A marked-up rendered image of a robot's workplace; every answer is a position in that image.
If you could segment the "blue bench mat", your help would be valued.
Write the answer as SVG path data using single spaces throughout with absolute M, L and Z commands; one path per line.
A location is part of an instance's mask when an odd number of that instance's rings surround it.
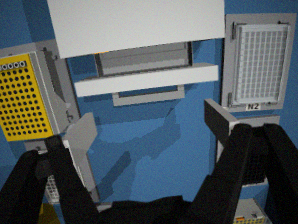
M 229 112 L 235 118 L 277 114 L 298 149 L 298 0 L 225 0 L 224 15 L 297 13 L 282 109 Z M 47 0 L 0 0 L 0 49 L 55 39 Z M 100 201 L 150 202 L 182 195 L 193 202 L 215 167 L 216 137 L 204 123 L 204 99 L 219 104 L 222 38 L 192 42 L 193 63 L 218 65 L 218 81 L 184 84 L 185 98 L 114 106 L 112 93 L 77 97 L 93 112 L 98 135 L 88 149 Z M 27 140 L 7 141 L 0 125 L 0 191 Z

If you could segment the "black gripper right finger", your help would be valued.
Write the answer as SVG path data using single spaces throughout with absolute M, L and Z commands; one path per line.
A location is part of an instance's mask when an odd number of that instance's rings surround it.
M 211 98 L 204 122 L 225 147 L 177 224 L 233 224 L 250 154 L 260 154 L 280 223 L 298 224 L 298 149 L 284 129 L 252 129 Z

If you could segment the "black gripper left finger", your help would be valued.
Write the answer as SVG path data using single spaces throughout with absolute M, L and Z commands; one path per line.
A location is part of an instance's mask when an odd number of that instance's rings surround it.
M 85 113 L 62 138 L 44 140 L 48 152 L 23 153 L 0 191 L 0 224 L 37 224 L 52 175 L 65 224 L 106 224 L 76 171 L 96 136 L 93 113 Z

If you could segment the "black assay plate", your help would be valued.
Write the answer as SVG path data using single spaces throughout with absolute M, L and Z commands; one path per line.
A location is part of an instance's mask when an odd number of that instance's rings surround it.
M 263 126 L 252 127 L 252 129 L 262 129 Z M 249 165 L 247 165 L 243 185 L 263 183 L 265 180 L 265 171 L 261 163 L 260 154 L 249 155 Z

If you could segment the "white multiwell assay plate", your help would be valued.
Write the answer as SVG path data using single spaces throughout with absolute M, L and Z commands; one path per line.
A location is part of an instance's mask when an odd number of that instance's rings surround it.
M 290 24 L 237 25 L 232 104 L 280 101 L 290 28 Z

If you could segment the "white multi-well plate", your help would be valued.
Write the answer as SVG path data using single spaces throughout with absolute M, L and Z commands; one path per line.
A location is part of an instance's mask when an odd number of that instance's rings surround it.
M 42 153 L 45 153 L 45 152 L 48 152 L 47 149 L 40 149 L 38 151 L 39 154 L 42 154 Z M 83 173 L 82 173 L 82 170 L 81 170 L 81 167 L 79 165 L 79 167 L 76 169 L 84 187 L 87 188 L 86 186 L 86 183 L 85 183 L 85 179 L 84 179 L 84 176 L 83 176 Z M 55 184 L 55 180 L 54 180 L 54 176 L 48 176 L 48 181 L 47 181 L 47 184 L 46 184 L 46 190 L 48 192 L 48 195 L 51 199 L 51 201 L 53 202 L 59 202 L 59 196 L 58 196 L 58 192 L 57 192 L 57 188 L 56 188 L 56 184 Z

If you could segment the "yellow bin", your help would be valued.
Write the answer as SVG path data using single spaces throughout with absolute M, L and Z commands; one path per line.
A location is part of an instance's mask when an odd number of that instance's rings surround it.
M 61 224 L 53 205 L 42 203 L 37 224 Z

